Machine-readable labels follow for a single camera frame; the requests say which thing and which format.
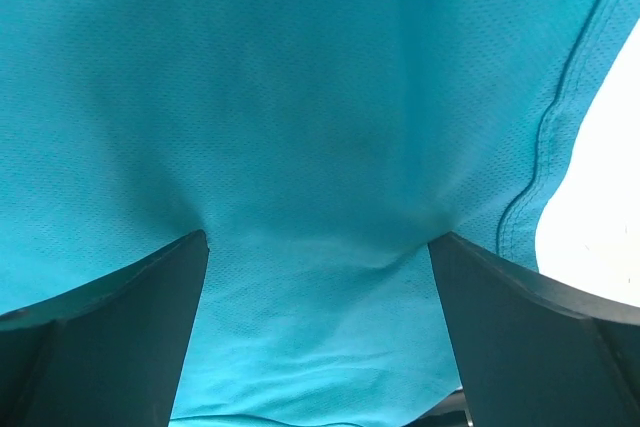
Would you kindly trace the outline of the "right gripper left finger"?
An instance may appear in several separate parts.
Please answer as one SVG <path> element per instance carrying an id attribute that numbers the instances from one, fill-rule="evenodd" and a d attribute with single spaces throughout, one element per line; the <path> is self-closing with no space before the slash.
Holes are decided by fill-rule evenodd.
<path id="1" fill-rule="evenodd" d="M 2 425 L 168 425 L 207 263 L 198 230 L 2 314 Z"/>

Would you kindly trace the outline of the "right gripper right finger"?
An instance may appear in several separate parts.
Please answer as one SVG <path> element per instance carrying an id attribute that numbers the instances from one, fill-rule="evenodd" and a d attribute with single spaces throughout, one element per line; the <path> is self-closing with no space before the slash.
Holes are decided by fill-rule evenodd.
<path id="1" fill-rule="evenodd" d="M 638 308 L 455 233 L 428 247 L 474 425 L 638 425 Z"/>

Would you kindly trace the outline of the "teal t-shirt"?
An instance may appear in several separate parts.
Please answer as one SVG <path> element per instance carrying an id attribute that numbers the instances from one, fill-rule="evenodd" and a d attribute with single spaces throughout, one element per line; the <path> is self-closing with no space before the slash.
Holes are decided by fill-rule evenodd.
<path id="1" fill-rule="evenodd" d="M 534 236 L 639 0 L 1 0 L 1 307 L 201 229 L 176 426 L 403 426 L 428 255 Z"/>

